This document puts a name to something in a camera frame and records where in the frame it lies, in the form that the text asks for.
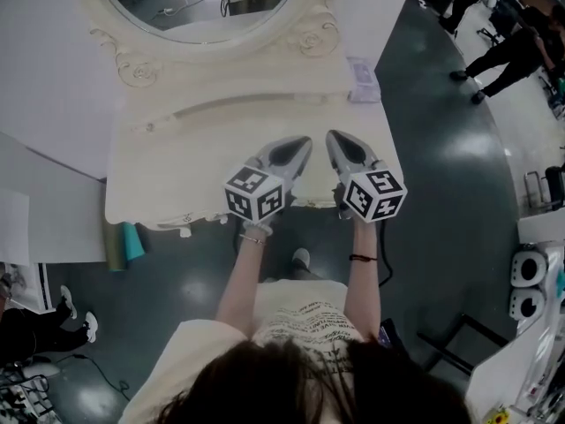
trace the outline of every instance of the black metal frame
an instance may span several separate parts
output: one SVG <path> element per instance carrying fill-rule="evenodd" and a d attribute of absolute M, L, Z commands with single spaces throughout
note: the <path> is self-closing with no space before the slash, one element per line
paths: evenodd
<path fill-rule="evenodd" d="M 453 339 L 457 336 L 459 331 L 461 331 L 464 325 L 468 325 L 487 339 L 497 344 L 499 347 L 504 347 L 509 343 L 509 341 L 505 337 L 502 337 L 501 335 L 495 333 L 469 315 L 459 314 L 455 323 L 451 326 L 446 336 L 441 341 L 437 341 L 425 335 L 424 333 L 417 333 L 420 339 L 431 345 L 436 351 L 432 358 L 430 358 L 424 365 L 424 370 L 426 372 L 430 372 L 435 367 L 435 365 L 437 365 L 441 360 L 444 360 L 451 366 L 459 369 L 461 372 L 464 372 L 465 374 L 471 376 L 471 372 L 475 367 L 471 363 L 459 358 L 457 355 L 447 349 L 449 343 L 453 341 Z"/>

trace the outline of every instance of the white shoe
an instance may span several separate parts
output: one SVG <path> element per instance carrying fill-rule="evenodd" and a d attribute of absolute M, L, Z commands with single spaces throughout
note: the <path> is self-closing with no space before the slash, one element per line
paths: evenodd
<path fill-rule="evenodd" d="M 299 248 L 295 251 L 292 255 L 292 262 L 294 263 L 295 261 L 304 264 L 304 267 L 308 270 L 310 268 L 310 253 L 308 253 L 308 250 L 305 248 Z"/>
<path fill-rule="evenodd" d="M 87 312 L 84 325 L 87 327 L 88 342 L 93 343 L 96 340 L 96 331 L 98 330 L 98 321 L 90 311 Z"/>
<path fill-rule="evenodd" d="M 77 308 L 72 304 L 71 291 L 67 286 L 61 286 L 61 296 L 63 297 L 65 305 L 71 310 L 71 319 L 77 318 Z"/>

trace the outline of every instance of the black pants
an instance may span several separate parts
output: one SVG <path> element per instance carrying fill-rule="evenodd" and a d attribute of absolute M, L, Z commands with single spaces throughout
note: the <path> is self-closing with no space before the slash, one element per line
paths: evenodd
<path fill-rule="evenodd" d="M 453 2 L 451 17 L 443 20 L 443 27 L 453 34 L 457 30 L 457 27 L 459 27 L 467 8 L 476 2 L 478 2 L 478 0 L 455 0 Z"/>
<path fill-rule="evenodd" d="M 41 352 L 70 352 L 88 341 L 87 329 L 66 331 L 61 325 L 71 310 L 61 303 L 49 314 L 34 314 L 26 309 L 9 309 L 0 322 L 0 341 L 4 362 L 22 361 Z"/>
<path fill-rule="evenodd" d="M 465 72 L 469 77 L 477 77 L 487 69 L 508 63 L 501 76 L 483 89 L 490 97 L 525 79 L 541 66 L 543 60 L 536 49 L 531 35 L 520 30 L 473 61 Z"/>

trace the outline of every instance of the vanity table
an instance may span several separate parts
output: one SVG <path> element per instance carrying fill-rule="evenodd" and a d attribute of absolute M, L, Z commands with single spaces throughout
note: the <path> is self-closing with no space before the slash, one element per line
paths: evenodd
<path fill-rule="evenodd" d="M 282 0 L 273 11 L 168 32 L 117 0 L 80 1 L 126 91 L 109 160 L 109 222 L 189 236 L 191 222 L 225 221 L 222 182 L 234 165 L 292 135 L 313 140 L 293 205 L 334 207 L 331 129 L 368 143 L 403 180 L 382 104 L 348 102 L 355 82 L 335 0 Z"/>

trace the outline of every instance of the gray floor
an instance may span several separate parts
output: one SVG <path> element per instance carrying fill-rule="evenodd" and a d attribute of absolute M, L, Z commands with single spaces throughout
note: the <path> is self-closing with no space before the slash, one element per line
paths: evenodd
<path fill-rule="evenodd" d="M 447 78 L 461 67 L 433 15 L 409 1 L 377 68 L 410 190 L 387 230 L 395 277 L 382 290 L 382 306 L 418 362 L 431 351 L 416 331 L 438 336 L 458 313 L 506 337 L 516 327 L 507 315 L 509 261 L 517 244 L 514 189 L 486 106 L 469 103 L 471 85 L 454 86 Z M 108 273 L 103 265 L 50 268 L 52 290 L 66 283 L 80 317 L 88 309 L 98 316 L 98 341 L 84 353 L 112 382 L 126 380 L 130 395 L 181 321 L 214 315 L 235 259 L 232 224 L 198 223 L 189 239 L 143 231 L 148 254 L 123 273 Z M 262 275 L 284 276 L 292 252 L 304 246 L 314 270 L 345 282 L 350 245 L 351 227 L 333 211 L 294 208 L 269 240 Z M 471 332 L 452 348 L 470 362 L 494 350 Z M 62 366 L 51 396 L 64 422 L 116 422 L 124 400 L 95 368 L 83 360 Z M 438 374 L 464 381 L 444 366 Z"/>

